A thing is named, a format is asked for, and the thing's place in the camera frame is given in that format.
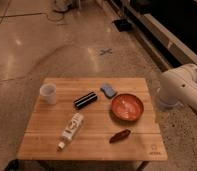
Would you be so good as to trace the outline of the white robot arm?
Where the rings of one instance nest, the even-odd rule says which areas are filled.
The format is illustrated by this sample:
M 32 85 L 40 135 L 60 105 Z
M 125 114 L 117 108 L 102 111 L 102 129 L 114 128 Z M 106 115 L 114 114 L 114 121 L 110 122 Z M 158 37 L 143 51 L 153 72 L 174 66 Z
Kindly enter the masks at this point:
M 183 103 L 197 112 L 197 65 L 189 63 L 163 72 L 156 102 L 162 110 Z

